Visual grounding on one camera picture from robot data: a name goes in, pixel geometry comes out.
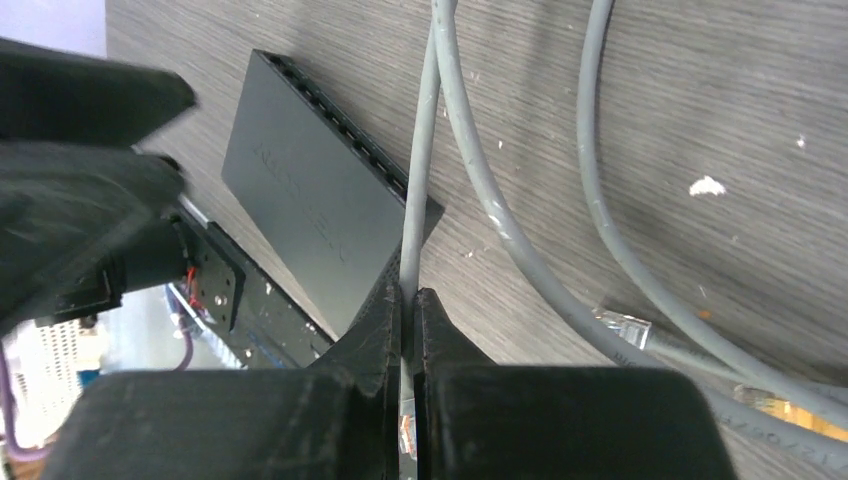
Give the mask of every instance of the white speck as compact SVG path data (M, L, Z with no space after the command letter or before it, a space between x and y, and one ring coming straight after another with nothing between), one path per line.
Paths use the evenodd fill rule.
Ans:
M724 195L727 193L727 189L724 188L724 185L716 182L713 177L710 177L709 175L696 181L691 187L689 187L689 195L693 197L697 195L704 195L706 193L711 193L716 196Z

